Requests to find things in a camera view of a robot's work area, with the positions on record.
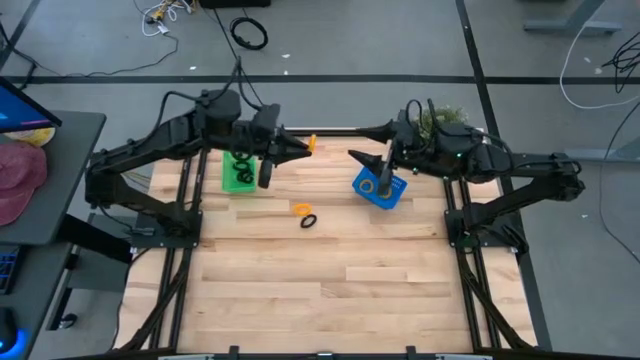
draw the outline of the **black cable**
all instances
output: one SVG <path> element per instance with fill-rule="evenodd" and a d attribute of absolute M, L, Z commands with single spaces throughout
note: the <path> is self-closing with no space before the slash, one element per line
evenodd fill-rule
<path fill-rule="evenodd" d="M 28 62 L 31 63 L 31 66 L 29 67 L 29 72 L 27 73 L 27 76 L 25 77 L 24 82 L 18 87 L 19 90 L 24 90 L 24 89 L 27 88 L 27 86 L 29 85 L 29 82 L 31 82 L 31 79 L 33 78 L 33 73 L 35 72 L 35 70 L 37 68 L 37 65 L 36 65 L 37 61 L 35 61 L 29 55 L 26 55 L 23 52 L 21 52 L 20 50 L 16 49 L 15 45 L 11 42 L 11 39 L 9 39 L 9 36 L 8 36 L 4 26 L 2 25 L 1 21 L 0 21 L 0 35 L 2 35 L 2 38 L 4 39 L 4 42 L 6 43 L 5 48 L 4 48 L 5 51 L 12 51 L 14 54 L 20 56 L 24 60 L 27 60 Z"/>
<path fill-rule="evenodd" d="M 169 56 L 177 53 L 178 49 L 180 47 L 180 40 L 178 40 L 178 38 L 173 37 L 173 36 L 171 36 L 169 34 L 162 34 L 162 35 L 167 37 L 167 38 L 169 38 L 169 39 L 172 39 L 175 42 L 175 47 L 173 48 L 173 50 L 171 50 L 170 52 L 164 54 L 159 60 L 157 60 L 157 61 L 155 61 L 153 63 L 149 63 L 149 64 L 146 64 L 146 65 L 141 65 L 141 66 L 134 67 L 134 68 L 129 68 L 129 69 L 115 70 L 115 71 L 112 71 L 112 72 L 94 71 L 94 72 L 91 72 L 91 73 L 88 73 L 88 74 L 72 73 L 72 74 L 64 75 L 63 78 L 68 78 L 68 77 L 91 77 L 91 76 L 94 76 L 94 75 L 113 76 L 113 75 L 120 74 L 120 73 L 123 73 L 123 72 L 133 72 L 133 71 L 138 71 L 138 70 L 142 70 L 142 69 L 146 69 L 146 68 L 150 68 L 150 67 L 156 66 L 156 65 L 160 64 L 161 62 L 163 62 Z"/>
<path fill-rule="evenodd" d="M 119 69 L 119 70 L 115 70 L 115 71 L 112 71 L 112 72 L 94 71 L 94 72 L 91 72 L 89 74 L 71 73 L 71 74 L 67 74 L 67 75 L 62 75 L 59 72 L 57 72 L 57 71 L 55 71 L 55 70 L 53 70 L 53 69 L 51 69 L 49 67 L 46 67 L 46 66 L 42 65 L 37 60 L 35 60 L 33 57 L 21 52 L 20 50 L 18 50 L 14 46 L 14 44 L 12 44 L 9 41 L 9 38 L 7 36 L 7 33 L 6 33 L 5 29 L 4 29 L 4 27 L 2 26 L 2 23 L 0 23 L 0 33 L 2 33 L 2 37 L 5 39 L 5 41 L 7 41 L 7 47 L 10 48 L 16 55 L 22 57 L 23 59 L 25 59 L 25 60 L 27 60 L 29 62 L 31 62 L 33 65 L 37 66 L 38 68 L 46 70 L 46 71 L 48 71 L 48 72 L 50 72 L 50 73 L 52 73 L 52 74 L 54 74 L 56 76 L 59 76 L 59 77 L 61 77 L 63 79 L 69 78 L 69 77 L 85 77 L 85 78 L 87 78 L 87 77 L 92 77 L 94 75 L 113 76 L 113 75 L 124 73 L 124 72 L 133 72 L 133 71 L 138 71 L 138 70 L 150 68 L 150 67 L 153 67 L 153 66 L 156 66 L 156 65 L 160 64 L 161 62 L 163 62 L 169 56 L 177 53 L 178 49 L 180 47 L 180 40 L 178 38 L 173 37 L 173 36 L 171 36 L 169 34 L 163 34 L 163 36 L 165 36 L 165 37 L 167 37 L 169 39 L 172 39 L 175 42 L 175 47 L 174 47 L 173 50 L 171 50 L 170 52 L 166 53 L 159 60 L 157 60 L 155 62 L 152 62 L 152 63 L 149 63 L 149 64 L 145 64 L 145 65 L 141 65 L 141 66 L 134 67 L 134 68 Z M 32 77 L 27 76 L 27 80 L 22 85 L 22 89 L 27 87 L 27 84 L 30 82 L 31 78 Z"/>
<path fill-rule="evenodd" d="M 136 257 L 131 259 L 131 263 L 129 263 L 129 267 L 133 266 L 133 264 L 135 264 L 136 261 L 138 261 L 138 259 L 140 259 L 142 257 L 142 255 L 146 254 L 149 250 L 151 250 L 151 248 L 144 249 L 144 250 L 140 251 L 140 253 L 138 255 L 136 255 Z"/>
<path fill-rule="evenodd" d="M 124 227 L 129 229 L 129 234 L 133 234 L 133 226 L 131 226 L 131 225 L 127 224 L 126 222 L 118 220 L 118 219 L 114 218 L 113 216 L 109 215 L 109 213 L 107 213 L 107 211 L 102 206 L 98 206 L 98 209 L 100 209 L 100 212 L 102 212 L 102 215 L 106 216 L 108 219 L 111 219 L 111 221 L 113 221 L 113 222 L 116 222 L 116 223 L 118 223 L 120 225 L 123 225 Z"/>
<path fill-rule="evenodd" d="M 227 40 L 227 44 L 229 45 L 229 49 L 231 50 L 231 53 L 233 54 L 233 57 L 236 59 L 236 62 L 238 62 L 238 54 L 236 54 L 236 51 L 233 48 L 233 44 L 231 44 L 231 40 L 229 39 L 229 36 L 227 35 L 227 30 L 225 29 L 224 25 L 222 25 L 222 20 L 220 20 L 220 15 L 218 14 L 218 11 L 214 8 L 213 9 L 213 13 L 216 16 L 216 19 L 212 18 L 211 15 L 205 11 L 204 9 L 202 10 L 208 17 L 209 19 L 211 19 L 213 22 L 218 23 L 218 25 L 220 25 L 220 29 L 222 30 L 222 34 L 224 35 L 225 40 Z M 244 69 L 240 68 L 240 72 L 242 74 L 242 76 L 244 76 L 245 80 L 247 81 L 247 84 L 249 84 L 249 87 L 251 88 L 251 91 L 253 92 L 253 95 L 255 95 L 256 99 L 258 99 L 258 102 L 260 103 L 260 105 L 264 106 L 264 103 L 262 102 L 262 100 L 260 99 L 260 96 L 258 96 L 258 93 L 256 92 L 256 89 L 253 87 L 253 84 L 251 83 L 251 80 L 249 80 L 249 76 L 247 76 L 247 73 L 244 71 Z"/>
<path fill-rule="evenodd" d="M 431 115 L 431 122 L 432 122 L 432 126 L 431 126 L 431 132 L 432 132 L 432 136 L 435 133 L 435 130 L 437 130 L 439 133 L 445 135 L 445 136 L 451 136 L 451 137 L 468 137 L 469 134 L 451 134 L 449 132 L 446 132 L 444 129 L 442 129 L 442 127 L 440 126 L 440 123 L 438 122 L 438 119 L 436 118 L 436 109 L 433 106 L 433 101 L 431 99 L 427 99 L 427 104 L 429 105 L 429 115 Z M 509 172 L 513 171 L 515 169 L 515 160 L 513 157 L 513 151 L 511 151 L 511 148 L 509 147 L 509 145 L 507 145 L 507 143 L 500 139 L 499 137 L 495 136 L 495 135 L 491 135 L 488 134 L 484 131 L 480 131 L 477 129 L 474 129 L 475 133 L 482 135 L 483 137 L 486 137 L 488 139 L 491 139 L 492 143 L 497 143 L 500 145 L 500 147 L 502 147 L 502 149 L 504 150 L 504 152 L 507 154 L 507 156 L 509 157 L 509 168 L 506 169 L 505 171 L 501 172 L 501 175 L 506 175 Z"/>
<path fill-rule="evenodd" d="M 627 40 L 624 44 L 622 44 L 618 50 L 616 50 L 613 58 L 602 65 L 602 67 L 613 66 L 616 70 L 614 72 L 614 84 L 616 88 L 616 93 L 621 93 L 624 89 L 627 81 L 631 77 L 631 74 L 636 69 L 638 63 L 640 63 L 640 41 L 636 41 L 633 44 L 629 45 L 635 38 L 640 35 L 640 32 L 636 33 L 631 37 L 631 39 Z M 623 55 L 627 53 L 631 53 L 630 56 L 622 58 Z"/>
<path fill-rule="evenodd" d="M 198 100 L 198 98 L 196 98 L 196 97 L 193 97 L 193 96 L 190 96 L 190 95 L 187 95 L 187 94 L 183 94 L 183 93 L 178 92 L 178 91 L 173 91 L 173 90 L 172 91 L 168 91 L 162 97 L 162 102 L 160 103 L 160 112 L 158 113 L 158 118 L 156 119 L 156 123 L 153 126 L 153 129 L 151 129 L 149 134 L 147 134 L 147 136 L 142 138 L 142 140 L 136 142 L 133 145 L 134 148 L 138 148 L 141 145 L 145 144 L 158 131 L 158 129 L 160 128 L 160 124 L 162 123 L 162 116 L 164 115 L 164 108 L 167 105 L 167 100 L 169 99 L 169 96 L 171 96 L 171 95 L 178 96 L 178 97 L 181 97 L 183 99 L 187 99 L 187 100 L 191 100 L 191 101 L 197 101 Z"/>
<path fill-rule="evenodd" d="M 409 110 L 411 110 L 411 105 L 412 104 L 416 104 L 418 105 L 418 132 L 422 131 L 422 104 L 420 104 L 420 101 L 416 100 L 416 99 L 411 99 L 409 100 L 409 102 L 407 103 L 407 106 L 404 107 L 404 112 L 405 112 L 405 120 L 407 121 L 407 124 L 409 124 L 409 126 L 411 127 L 411 130 L 413 130 L 414 136 L 415 136 L 415 132 L 416 129 L 413 126 L 413 124 L 411 123 L 411 120 L 409 120 Z M 422 140 L 422 144 L 424 144 L 424 139 L 422 139 L 422 136 L 420 136 L 420 139 Z"/>
<path fill-rule="evenodd" d="M 142 11 L 142 9 L 140 9 L 140 7 L 138 6 L 138 2 L 136 0 L 133 0 L 133 6 L 136 7 L 136 10 L 138 10 L 140 14 L 142 14 L 143 16 L 149 17 L 147 14 L 144 13 L 144 11 Z"/>
<path fill-rule="evenodd" d="M 142 250 L 129 263 L 129 269 L 127 270 L 127 275 L 124 278 L 124 286 L 123 286 L 123 288 L 124 288 L 125 291 L 126 291 L 126 288 L 127 288 L 127 282 L 129 281 L 129 272 L 131 271 L 131 268 L 136 263 L 136 261 L 138 261 L 138 259 L 140 259 L 142 257 L 142 255 L 146 254 L 149 250 L 151 250 L 151 249 Z M 113 347 L 116 345 L 116 340 L 118 338 L 118 333 L 120 332 L 120 310 L 122 309 L 122 303 L 124 303 L 124 292 L 122 293 L 122 299 L 120 299 L 120 303 L 118 303 L 118 308 L 116 309 L 116 332 L 115 332 L 115 334 L 113 334 L 113 340 L 111 341 L 111 346 L 109 346 L 108 350 L 113 349 Z"/>
<path fill-rule="evenodd" d="M 253 25 L 256 29 L 258 29 L 258 31 L 260 31 L 260 33 L 262 33 L 263 40 L 260 44 L 252 45 L 251 42 L 243 39 L 242 36 L 236 34 L 236 28 L 238 27 L 238 25 L 244 23 Z M 262 26 L 262 24 L 260 24 L 257 20 L 250 18 L 249 16 L 233 19 L 231 21 L 231 24 L 229 25 L 229 32 L 231 33 L 231 37 L 236 42 L 236 44 L 248 50 L 262 50 L 269 43 L 269 35 L 267 34 L 267 29 L 265 29 L 264 26 Z"/>
<path fill-rule="evenodd" d="M 600 170 L 599 170 L 599 178 L 600 178 L 599 193 L 600 194 L 598 198 L 598 213 L 600 215 L 600 221 L 602 222 L 602 226 L 604 227 L 604 230 L 609 234 L 609 236 L 611 236 L 615 241 L 617 241 L 618 244 L 620 244 L 629 253 L 629 255 L 633 256 L 633 258 L 636 260 L 636 262 L 638 262 L 638 264 L 640 264 L 640 258 L 638 258 L 638 255 L 633 250 L 631 250 L 631 248 L 629 248 L 627 244 L 625 244 L 622 240 L 620 240 L 617 236 L 615 236 L 613 232 L 611 232 L 611 230 L 607 226 L 607 222 L 605 221 L 604 215 L 602 213 L 602 188 L 603 188 L 603 182 L 604 182 L 602 179 L 602 172 L 603 172 L 602 170 L 604 168 L 604 164 L 607 162 L 609 151 L 611 151 L 611 147 L 613 146 L 613 142 L 618 136 L 618 133 L 620 132 L 624 124 L 627 122 L 627 120 L 629 120 L 631 115 L 636 111 L 638 106 L 640 106 L 640 101 L 633 107 L 633 109 L 631 109 L 631 111 L 629 111 L 629 113 L 627 114 L 627 116 L 625 116 L 624 120 L 622 120 L 620 125 L 618 125 L 618 128 L 616 129 L 616 131 L 613 133 L 613 136 L 611 137 L 611 141 L 609 141 L 609 145 L 607 146 L 607 151 L 604 154 L 604 159 L 602 159 L 602 163 L 600 164 Z"/>
<path fill-rule="evenodd" d="M 240 58 L 238 57 L 238 64 L 240 66 L 240 69 L 242 69 L 242 65 L 240 65 Z M 251 108 L 253 108 L 256 111 L 260 111 L 260 106 L 252 103 L 248 98 L 247 95 L 245 95 L 244 93 L 244 89 L 242 88 L 242 76 L 238 76 L 238 89 L 240 90 L 240 96 L 242 96 L 242 99 L 244 100 L 244 102 L 247 103 L 247 105 L 251 106 Z"/>
<path fill-rule="evenodd" d="M 149 185 L 142 183 L 142 181 L 140 181 L 140 180 L 134 179 L 132 176 L 130 176 L 130 175 L 129 175 L 129 174 L 127 174 L 127 173 L 124 173 L 124 174 L 122 174 L 122 175 L 123 175 L 127 180 L 131 181 L 132 183 L 134 183 L 134 184 L 136 184 L 136 185 L 138 185 L 138 186 L 140 186 L 140 187 L 142 187 L 142 188 L 145 188 L 145 189 L 148 189 L 148 188 L 149 188 Z"/>

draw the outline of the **white cable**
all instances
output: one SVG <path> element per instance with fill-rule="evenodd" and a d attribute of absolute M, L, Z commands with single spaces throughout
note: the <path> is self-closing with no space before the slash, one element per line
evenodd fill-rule
<path fill-rule="evenodd" d="M 567 95 L 567 92 L 564 89 L 564 84 L 562 83 L 562 79 L 564 78 L 564 73 L 567 70 L 567 64 L 569 63 L 569 58 L 571 57 L 571 52 L 573 51 L 573 47 L 576 45 L 576 42 L 578 41 L 578 38 L 580 37 L 580 35 L 584 31 L 584 29 L 587 27 L 587 24 L 591 21 L 591 19 L 594 16 L 596 16 L 598 11 L 600 11 L 600 8 L 598 8 L 598 10 L 596 10 L 593 13 L 593 15 L 591 15 L 591 17 L 587 21 L 585 21 L 585 23 L 582 25 L 582 28 L 580 29 L 580 31 L 578 31 L 578 34 L 576 35 L 575 39 L 573 39 L 573 42 L 571 43 L 571 46 L 569 47 L 569 52 L 567 52 L 567 58 L 564 60 L 564 65 L 562 66 L 562 71 L 560 72 L 560 90 L 562 90 L 562 94 L 564 95 L 564 98 L 567 99 L 569 104 L 577 107 L 578 109 L 583 109 L 583 110 L 596 110 L 596 109 L 604 109 L 604 108 L 613 107 L 613 106 L 625 105 L 625 104 L 628 104 L 628 103 L 630 103 L 632 101 L 635 101 L 638 98 L 640 98 L 640 95 L 637 95 L 637 96 L 635 96 L 635 97 L 633 97 L 633 98 L 631 98 L 629 100 L 625 100 L 625 101 L 619 102 L 619 103 L 604 104 L 604 105 L 597 105 L 597 106 L 585 106 L 585 105 L 576 104 L 573 100 L 571 100 L 569 98 L 569 96 Z"/>
<path fill-rule="evenodd" d="M 149 9 L 147 9 L 143 14 L 142 14 L 142 34 L 146 37 L 152 37 L 152 36 L 156 36 L 162 33 L 162 31 L 158 30 L 152 34 L 149 34 L 145 31 L 145 25 L 146 25 L 146 20 L 147 20 L 147 14 L 149 14 L 149 12 L 151 12 L 151 10 L 153 9 L 157 9 L 159 7 L 161 7 L 162 5 L 164 5 L 165 0 L 163 0 L 160 4 L 155 5 L 150 7 Z M 169 5 L 169 7 L 167 7 L 167 14 L 169 14 L 169 19 L 173 22 L 175 22 L 176 20 L 178 20 L 178 13 L 176 13 L 176 11 L 174 9 L 184 9 L 184 7 L 182 5 L 179 4 L 171 4 Z M 162 21 L 157 21 L 158 24 L 165 26 L 164 23 Z"/>

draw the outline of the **green plant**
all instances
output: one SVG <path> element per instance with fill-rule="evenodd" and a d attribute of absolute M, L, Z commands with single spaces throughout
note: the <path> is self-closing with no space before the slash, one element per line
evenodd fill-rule
<path fill-rule="evenodd" d="M 429 113 L 429 107 L 423 105 L 424 111 L 422 112 L 422 119 L 420 119 L 419 128 L 420 128 L 420 136 L 428 140 L 431 136 L 431 129 L 433 128 L 433 121 L 431 119 L 431 114 Z M 436 118 L 438 119 L 438 123 L 443 124 L 466 124 L 469 119 L 469 115 L 464 111 L 463 108 L 452 108 L 447 105 L 445 107 L 436 108 Z M 414 122 L 418 122 L 418 117 L 413 119 Z"/>

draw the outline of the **gray floor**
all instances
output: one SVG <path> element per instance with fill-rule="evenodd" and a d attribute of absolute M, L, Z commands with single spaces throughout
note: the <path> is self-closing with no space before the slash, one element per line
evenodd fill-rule
<path fill-rule="evenodd" d="M 0 3 L 2 21 L 12 31 L 27 1 Z M 138 0 L 141 7 L 154 5 Z M 539 3 L 516 0 L 467 0 L 469 17 L 487 76 L 558 76 L 568 46 L 567 36 L 533 35 L 522 22 L 539 16 L 562 16 L 577 1 Z M 267 27 L 270 44 L 262 52 L 240 50 L 252 75 L 417 74 L 473 75 L 455 3 L 445 0 L 274 0 L 249 13 Z M 220 11 L 223 23 L 239 16 Z M 624 30 L 610 37 L 581 38 L 568 76 L 610 76 L 596 68 L 640 30 L 637 1 L 608 1 L 596 16 L 618 21 Z M 125 75 L 226 75 L 233 57 L 218 25 L 202 12 L 182 12 L 171 34 L 180 39 L 178 54 L 157 67 Z M 110 71 L 150 62 L 170 50 L 162 37 L 145 38 L 140 15 L 129 0 L 43 0 L 18 47 L 59 73 Z M 26 64 L 12 56 L 3 75 L 23 75 Z M 37 75 L 52 75 L 46 71 Z M 27 93 L 52 109 L 98 111 L 108 116 L 98 147 L 120 145 L 150 129 L 167 90 L 196 93 L 220 84 L 33 85 Z M 432 97 L 438 105 L 463 107 L 470 123 L 486 127 L 475 85 L 416 83 L 261 83 L 265 102 L 282 104 L 280 121 L 287 126 L 363 126 L 393 117 L 410 98 Z M 612 85 L 567 86 L 581 104 L 618 102 L 637 94 L 628 86 L 615 94 Z M 556 85 L 491 85 L 489 93 L 502 137 L 514 151 L 565 151 L 605 148 L 633 104 L 602 110 L 578 110 Z M 188 109 L 172 100 L 167 116 Z M 249 109 L 243 109 L 250 116 Z M 640 135 L 640 113 L 621 132 L 614 147 Z M 150 173 L 151 168 L 141 171 Z M 544 202 L 523 211 L 527 237 L 554 349 L 617 355 L 640 354 L 640 266 L 603 230 L 598 215 L 599 167 L 585 165 L 587 190 L 571 203 Z M 610 228 L 636 251 L 640 240 L 633 227 L 640 211 L 637 166 L 604 168 L 603 210 Z M 516 180 L 517 186 L 524 181 Z M 81 192 L 70 212 L 87 216 Z M 75 295 L 72 309 L 89 314 L 66 334 L 46 334 L 41 351 L 72 341 L 77 354 L 106 350 L 115 326 L 117 294 Z"/>

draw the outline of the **orange object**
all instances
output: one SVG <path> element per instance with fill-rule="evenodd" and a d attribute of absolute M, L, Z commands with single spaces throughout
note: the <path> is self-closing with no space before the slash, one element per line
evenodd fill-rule
<path fill-rule="evenodd" d="M 388 198 L 391 197 L 391 194 L 393 193 L 393 191 L 391 190 L 391 188 L 389 188 L 389 190 L 387 190 L 387 193 L 384 195 L 379 195 L 381 199 L 385 199 L 387 200 Z"/>
<path fill-rule="evenodd" d="M 369 194 L 373 191 L 373 181 L 369 180 L 369 179 L 364 179 L 360 182 L 360 190 L 362 190 L 363 192 Z"/>
<path fill-rule="evenodd" d="M 311 135 L 311 139 L 309 139 L 309 151 L 313 152 L 316 148 L 316 134 Z"/>
<path fill-rule="evenodd" d="M 293 212 L 298 216 L 307 216 L 311 214 L 310 204 L 297 204 L 293 207 Z"/>

